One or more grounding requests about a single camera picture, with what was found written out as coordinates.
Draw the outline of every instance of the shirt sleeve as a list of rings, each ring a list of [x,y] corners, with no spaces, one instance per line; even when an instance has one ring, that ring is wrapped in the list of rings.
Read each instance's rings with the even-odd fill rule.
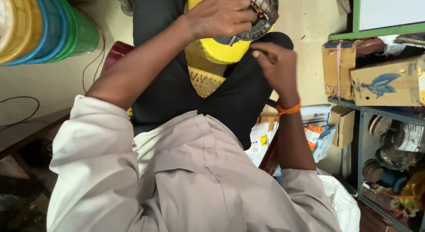
[[[133,128],[123,109],[91,97],[75,98],[70,120],[53,141],[50,169],[58,180],[47,230],[142,231],[139,170]]]
[[[321,231],[341,231],[337,214],[316,171],[284,169],[281,186],[291,201],[299,206],[298,209],[305,211],[306,216],[313,218],[322,227]]]

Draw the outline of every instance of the blue bucket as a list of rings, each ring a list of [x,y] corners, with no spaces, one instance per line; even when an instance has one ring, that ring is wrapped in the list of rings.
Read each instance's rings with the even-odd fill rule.
[[[18,58],[14,61],[3,64],[3,66],[14,66],[30,62],[33,59],[42,58],[53,51],[59,46],[61,40],[63,41],[62,47],[65,46],[66,31],[63,32],[63,25],[68,26],[66,14],[60,6],[58,0],[36,0],[40,9],[43,32],[40,42],[29,54],[24,57]]]
[[[65,48],[66,42],[67,42],[68,37],[69,37],[68,18],[67,18],[66,12],[65,12],[64,8],[62,7],[61,3],[59,2],[59,0],[53,0],[53,2],[56,5],[56,7],[59,9],[60,19],[61,19],[61,22],[62,22],[62,35],[61,35],[60,41],[59,41],[58,45],[56,46],[56,48],[53,50],[53,52],[51,52],[50,54],[48,54],[44,57],[33,59],[33,60],[27,62],[26,64],[37,64],[37,63],[44,63],[46,61],[49,61],[50,59],[59,55],[59,53],[61,53],[62,50]]]

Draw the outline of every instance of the bird logo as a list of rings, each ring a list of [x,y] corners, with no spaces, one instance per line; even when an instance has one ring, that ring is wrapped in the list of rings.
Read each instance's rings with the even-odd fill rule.
[[[394,87],[389,85],[389,83],[399,77],[401,77],[401,75],[398,73],[384,73],[382,75],[379,75],[378,77],[375,77],[370,83],[370,85],[364,84],[362,82],[362,88],[368,88],[369,91],[376,94],[376,99],[378,99],[379,97],[382,97],[384,93],[397,92]]]

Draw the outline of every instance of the pink string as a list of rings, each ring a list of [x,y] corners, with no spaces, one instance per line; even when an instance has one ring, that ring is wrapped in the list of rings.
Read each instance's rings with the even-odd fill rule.
[[[338,40],[338,45],[337,45],[337,50],[332,52],[332,54],[334,54],[335,52],[337,53],[337,73],[338,73],[338,88],[337,88],[337,97],[338,100],[340,100],[340,96],[341,96],[341,91],[340,91],[340,61],[341,61],[341,46],[343,44],[343,40],[339,39]]]

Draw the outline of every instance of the orange packet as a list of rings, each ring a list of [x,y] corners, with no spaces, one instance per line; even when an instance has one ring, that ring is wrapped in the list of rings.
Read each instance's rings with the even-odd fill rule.
[[[307,128],[304,128],[304,130],[305,137],[307,138],[307,141],[309,143],[309,147],[311,150],[314,150],[314,148],[316,147],[317,140],[319,139],[319,136],[323,131],[323,128],[309,124],[309,126]]]

